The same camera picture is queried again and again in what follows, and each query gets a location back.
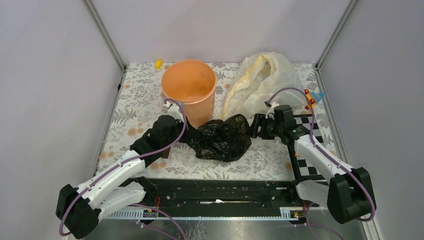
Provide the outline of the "translucent white trash bag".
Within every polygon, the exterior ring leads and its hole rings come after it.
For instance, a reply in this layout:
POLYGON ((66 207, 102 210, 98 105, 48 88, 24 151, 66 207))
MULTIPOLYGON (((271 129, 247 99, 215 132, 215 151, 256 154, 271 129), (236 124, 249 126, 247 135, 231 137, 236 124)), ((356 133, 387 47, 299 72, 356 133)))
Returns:
POLYGON ((225 98, 221 119, 237 114, 247 119, 266 113, 265 102, 283 88, 304 87, 292 63, 276 52, 259 52, 244 59, 225 98))

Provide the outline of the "black trash bag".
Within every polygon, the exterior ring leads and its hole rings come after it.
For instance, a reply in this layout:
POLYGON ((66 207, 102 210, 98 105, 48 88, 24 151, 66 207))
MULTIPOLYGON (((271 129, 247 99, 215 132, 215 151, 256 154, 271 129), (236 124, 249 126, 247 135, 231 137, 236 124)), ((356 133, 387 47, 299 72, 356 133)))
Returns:
POLYGON ((223 121, 213 119, 197 128, 198 136, 187 145, 202 160, 234 162, 250 148, 252 141, 245 116, 236 114, 223 121))

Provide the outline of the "orange plastic trash bin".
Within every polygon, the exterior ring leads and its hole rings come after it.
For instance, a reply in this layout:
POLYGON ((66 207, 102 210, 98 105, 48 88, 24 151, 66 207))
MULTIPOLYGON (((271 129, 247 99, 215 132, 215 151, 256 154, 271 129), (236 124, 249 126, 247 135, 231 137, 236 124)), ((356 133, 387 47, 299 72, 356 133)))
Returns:
POLYGON ((172 64, 161 78, 164 95, 184 104, 186 117, 195 128, 213 117, 217 83, 213 69, 194 59, 172 64))

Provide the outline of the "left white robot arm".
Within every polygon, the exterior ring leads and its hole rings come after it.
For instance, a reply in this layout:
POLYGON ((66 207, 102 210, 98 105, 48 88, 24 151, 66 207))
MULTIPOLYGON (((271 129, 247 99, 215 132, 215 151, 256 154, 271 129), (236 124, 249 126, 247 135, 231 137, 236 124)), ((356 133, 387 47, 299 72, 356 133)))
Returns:
POLYGON ((82 239, 110 214, 133 204, 152 204, 157 191, 148 179, 122 184, 161 158, 189 126, 185 116, 161 115, 117 162, 76 187, 65 185, 59 192, 55 212, 60 219, 60 235, 66 236, 63 228, 67 228, 70 235, 82 239))

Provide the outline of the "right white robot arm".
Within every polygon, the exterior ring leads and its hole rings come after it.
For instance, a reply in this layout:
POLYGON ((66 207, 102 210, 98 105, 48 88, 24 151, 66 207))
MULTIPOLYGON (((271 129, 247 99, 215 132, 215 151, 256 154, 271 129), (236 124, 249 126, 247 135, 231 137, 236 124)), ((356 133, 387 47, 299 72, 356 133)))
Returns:
POLYGON ((286 193, 291 205, 311 201, 327 208, 340 224, 372 220, 377 207, 369 172, 352 167, 327 150, 314 136, 314 124, 305 127, 297 123, 290 106, 274 102, 266 114, 255 114, 250 134, 263 140, 280 138, 292 159, 299 154, 327 182, 321 184, 295 174, 294 188, 286 193))

